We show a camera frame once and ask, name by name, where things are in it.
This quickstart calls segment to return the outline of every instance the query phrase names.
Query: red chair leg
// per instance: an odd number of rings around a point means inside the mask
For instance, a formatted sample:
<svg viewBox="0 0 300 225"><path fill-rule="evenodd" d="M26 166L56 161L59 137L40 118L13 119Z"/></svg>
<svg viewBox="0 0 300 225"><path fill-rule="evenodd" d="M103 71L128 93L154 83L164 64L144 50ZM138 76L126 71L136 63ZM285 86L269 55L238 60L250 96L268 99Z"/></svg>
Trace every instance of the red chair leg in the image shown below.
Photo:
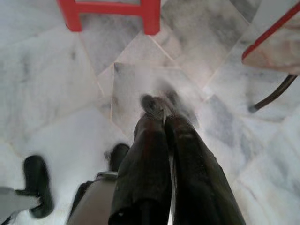
<svg viewBox="0 0 300 225"><path fill-rule="evenodd" d="M141 0L141 6L145 34L157 34L160 30L160 0Z"/></svg>
<svg viewBox="0 0 300 225"><path fill-rule="evenodd" d="M75 0L57 0L57 2L65 19L66 26L71 31L82 31Z"/></svg>

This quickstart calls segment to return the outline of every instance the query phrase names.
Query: foot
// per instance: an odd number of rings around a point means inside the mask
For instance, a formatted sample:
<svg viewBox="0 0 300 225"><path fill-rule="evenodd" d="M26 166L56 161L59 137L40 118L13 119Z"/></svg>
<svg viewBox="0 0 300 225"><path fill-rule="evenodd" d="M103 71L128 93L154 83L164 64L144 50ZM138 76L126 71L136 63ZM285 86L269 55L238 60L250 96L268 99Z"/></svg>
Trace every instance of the foot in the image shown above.
<svg viewBox="0 0 300 225"><path fill-rule="evenodd" d="M125 158L127 152L129 151L129 146L126 144L117 144L109 157L109 171L117 172L119 167Z"/></svg>
<svg viewBox="0 0 300 225"><path fill-rule="evenodd" d="M141 106L147 114L163 122L170 115L180 115L194 125L198 123L197 117L191 107L180 98L175 89L167 82L161 82L159 97L152 97L150 95L142 96Z"/></svg>

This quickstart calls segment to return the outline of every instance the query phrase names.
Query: grout line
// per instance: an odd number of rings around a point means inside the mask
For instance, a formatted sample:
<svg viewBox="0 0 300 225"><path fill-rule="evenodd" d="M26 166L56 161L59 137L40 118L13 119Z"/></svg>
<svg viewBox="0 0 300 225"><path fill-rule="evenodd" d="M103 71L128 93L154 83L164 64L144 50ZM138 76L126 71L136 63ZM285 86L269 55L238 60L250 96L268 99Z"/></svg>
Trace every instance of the grout line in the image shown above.
<svg viewBox="0 0 300 225"><path fill-rule="evenodd" d="M112 98L111 98L111 111L110 111L110 122L113 122L113 83L114 83L114 63L112 63Z"/></svg>
<svg viewBox="0 0 300 225"><path fill-rule="evenodd" d="M243 16L243 14L236 8L236 6L230 0L229 0L229 3L235 8L235 10L238 12L238 14L245 20L245 22L248 23L248 25L250 25L251 23ZM260 5L261 5L261 3L259 4L259 6L256 9L256 12L255 12L255 14L254 14L254 16L252 18L252 21L253 21L255 15L256 15L256 13L257 13L258 8L260 7Z"/></svg>
<svg viewBox="0 0 300 225"><path fill-rule="evenodd" d="M174 69L177 69L177 70L180 70L184 73L184 75L187 77L187 79L191 82L191 83L194 83L196 85L196 87L199 89L201 95L206 96L205 92L203 91L202 88L199 87L199 85L197 85L197 82L194 81L194 79L191 77L191 75L189 73L187 73L177 62L176 60L174 60L163 48L162 46L160 46L160 44L152 37L152 36L149 36L148 37L157 45L157 47L163 52L163 54L166 55L166 57L168 57L175 65L175 67L173 67Z"/></svg>
<svg viewBox="0 0 300 225"><path fill-rule="evenodd" d="M209 80L206 82L206 84L203 86L206 87L207 85L209 85L209 83L212 81L212 78L215 76L215 74L220 70L221 66L224 65L224 63L226 62L226 60L228 59L230 53L233 51L234 47L237 46L239 44L239 42L241 41L241 39L244 37L245 33L248 31L249 28L251 28L251 26L253 26L251 23L249 23L245 17L239 12L239 10L233 5L233 7L236 9L236 11L238 11L238 13L243 17L243 19L246 21L246 23L248 24L247 29L244 31L244 33L240 36L240 38L238 39L238 41L234 44L234 46L232 47L232 49L228 52L228 54L226 55L226 57L224 58L224 60L220 63L220 66L216 69L216 71L213 73L213 75L209 78Z"/></svg>
<svg viewBox="0 0 300 225"><path fill-rule="evenodd" d="M153 42L154 42L154 44L156 44L156 46L166 55L166 57L168 57L171 61L174 61L175 62L175 65L176 66L178 66L177 65L177 63L176 63L176 61L169 55L169 53L167 53L163 48L162 48L162 46L160 46L160 44L159 43L157 43L157 41L152 37L152 36L150 36L150 35L147 35Z"/></svg>
<svg viewBox="0 0 300 225"><path fill-rule="evenodd" d="M88 58L88 61L89 61L89 63L90 63L90 68L91 68L91 70L92 70L93 79L94 79L95 82L97 83L97 85L98 85L98 87L99 87L99 89L100 89L100 91L101 91L101 93L102 93L102 96L104 96L105 93L104 93L103 88L101 87L101 85L100 85L100 83L99 83L99 81L98 81L98 77L97 77L96 72L95 72L95 70L94 70L94 67L93 67L92 61L91 61L91 59L90 59L90 55L89 55L89 53L88 53L88 50L87 50L87 48L86 48L86 46L85 46L85 44L84 44L84 41L82 40L82 38L81 38L81 36L80 36L79 34L78 34L78 37L79 37L80 43L81 43L82 46L83 46L83 49L84 49L85 54L86 54L86 56L87 56L87 58Z"/></svg>
<svg viewBox="0 0 300 225"><path fill-rule="evenodd" d="M115 63L115 62L118 62L117 61L117 59L120 57L120 55L122 55L126 50L127 50L127 48L131 45L131 43L133 43L133 41L137 38L137 36L141 33L141 32L143 32L143 29L141 30L141 31L139 31L138 33L137 33L137 35L126 45L126 47L123 49L123 51L118 55L118 57L114 60L114 62L113 63Z"/></svg>
<svg viewBox="0 0 300 225"><path fill-rule="evenodd" d="M234 44L234 46L231 48L231 50L227 53L227 55L225 56L225 58L221 61L221 63L219 64L218 68L215 70L215 72L211 75L211 77L207 80L207 82L203 85L203 89L205 87L208 87L209 84L212 82L213 78L215 77L215 75L220 71L221 67L227 62L227 59L229 58L230 54L232 53L233 49L239 44L240 40L243 38L243 35L246 33L246 31L248 30L250 26L247 27L247 29L245 30L245 32L240 36L240 38L237 40L237 42Z"/></svg>

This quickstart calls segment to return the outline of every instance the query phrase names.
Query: black metal chair leg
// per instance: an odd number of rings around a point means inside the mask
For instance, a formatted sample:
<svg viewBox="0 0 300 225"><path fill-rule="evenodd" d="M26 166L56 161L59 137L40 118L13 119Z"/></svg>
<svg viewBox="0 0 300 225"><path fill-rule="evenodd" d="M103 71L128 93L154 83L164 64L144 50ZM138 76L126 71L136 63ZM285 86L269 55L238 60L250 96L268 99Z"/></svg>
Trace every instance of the black metal chair leg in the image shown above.
<svg viewBox="0 0 300 225"><path fill-rule="evenodd" d="M285 90L294 82L297 78L297 75L289 74L285 80L281 83L281 85L269 96L267 96L264 100L252 105L248 108L251 113L255 113L266 105L270 104L276 98L278 98Z"/></svg>

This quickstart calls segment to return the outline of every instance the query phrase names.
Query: black trousers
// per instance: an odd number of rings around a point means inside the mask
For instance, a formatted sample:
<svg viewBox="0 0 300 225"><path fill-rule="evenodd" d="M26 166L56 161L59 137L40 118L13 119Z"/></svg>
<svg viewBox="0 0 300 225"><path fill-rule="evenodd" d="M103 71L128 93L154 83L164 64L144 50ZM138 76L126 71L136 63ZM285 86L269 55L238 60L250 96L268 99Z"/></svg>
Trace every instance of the black trousers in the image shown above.
<svg viewBox="0 0 300 225"><path fill-rule="evenodd" d="M181 116L137 123L123 160L109 225L245 224L216 158Z"/></svg>

